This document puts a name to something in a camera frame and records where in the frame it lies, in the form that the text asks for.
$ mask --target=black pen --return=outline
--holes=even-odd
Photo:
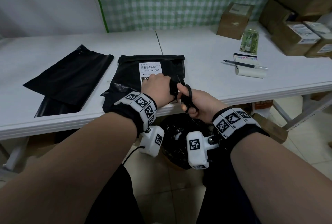
[[[263,66],[255,66],[255,65],[250,65],[246,63],[241,63],[241,62],[235,62],[235,61],[230,61],[230,60],[224,60],[227,63],[232,63],[234,65],[238,66],[245,66],[245,67],[250,67],[250,68],[255,68],[255,69],[261,69],[267,71],[269,68],[268,67],[263,67]]]

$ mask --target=left hand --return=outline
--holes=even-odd
[[[169,82],[171,77],[162,73],[151,74],[148,80],[142,82],[141,92],[150,96],[158,108],[165,106],[174,100],[174,96],[169,93]]]

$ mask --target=forearm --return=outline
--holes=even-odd
[[[90,122],[2,188],[0,222],[23,216],[35,223],[84,222],[136,134],[135,124],[118,114]]]
[[[271,138],[254,133],[231,152],[262,223],[330,223],[332,181]]]

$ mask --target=notepad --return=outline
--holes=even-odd
[[[258,62],[257,56],[244,55],[244,54],[239,54],[239,53],[235,53],[233,56],[234,56],[235,62],[241,62],[241,63],[246,63],[246,64],[250,64],[250,65],[255,65],[255,66],[261,66],[261,64]],[[265,78],[267,71],[250,68],[250,67],[246,67],[246,66],[236,66],[235,65],[235,73],[236,73],[236,75],[243,75],[243,76],[256,77],[256,78]]]

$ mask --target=black plastic bag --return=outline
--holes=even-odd
[[[193,119],[185,113],[166,117],[160,123],[160,127],[165,132],[161,144],[162,153],[173,164],[185,170],[191,168],[188,163],[187,134],[200,131],[204,137],[212,135],[208,124],[199,119]]]
[[[105,96],[104,112],[108,112],[115,102],[128,93],[141,91],[139,63],[142,62],[160,62],[162,73],[170,76],[172,80],[170,93],[176,97],[178,93],[176,84],[184,84],[184,59],[184,55],[122,55],[118,60],[119,66],[110,83],[110,88],[101,94]]]
[[[45,95],[35,117],[79,112],[98,84],[113,55],[79,46],[23,86]]]

